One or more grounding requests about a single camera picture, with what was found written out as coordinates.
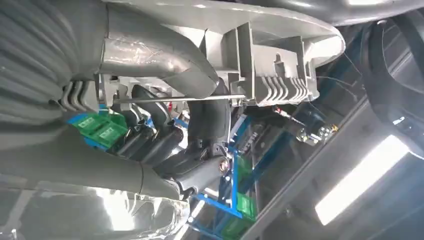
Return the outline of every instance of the air duct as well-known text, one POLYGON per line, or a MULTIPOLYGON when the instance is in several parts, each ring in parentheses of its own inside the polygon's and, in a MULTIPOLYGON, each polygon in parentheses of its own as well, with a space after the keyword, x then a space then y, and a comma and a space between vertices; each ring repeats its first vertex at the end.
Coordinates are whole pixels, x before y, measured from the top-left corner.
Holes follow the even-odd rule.
POLYGON ((99 72, 157 76, 207 97, 219 78, 196 46, 99 0, 4 0, 0 21, 0 174, 178 199, 150 169, 81 143, 58 100, 70 80, 99 72))

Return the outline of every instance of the green plastic block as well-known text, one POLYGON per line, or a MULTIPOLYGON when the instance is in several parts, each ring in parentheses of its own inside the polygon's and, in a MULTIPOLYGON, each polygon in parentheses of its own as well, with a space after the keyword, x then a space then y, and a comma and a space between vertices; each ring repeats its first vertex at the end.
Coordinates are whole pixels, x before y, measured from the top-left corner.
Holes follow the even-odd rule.
POLYGON ((252 163, 243 159, 241 156, 238 156, 237 170, 238 170, 237 180, 239 183, 241 183, 245 178, 247 178, 252 173, 252 163))
POLYGON ((110 148, 127 131, 125 117, 120 114, 87 114, 73 123, 79 132, 98 144, 110 148))
POLYGON ((107 148, 112 145, 127 132, 127 129, 114 122, 109 122, 91 136, 91 139, 97 143, 106 146, 107 148))
POLYGON ((237 211, 243 218, 231 217, 221 235, 225 240, 238 240, 255 223, 256 205, 252 198, 237 193, 237 211))

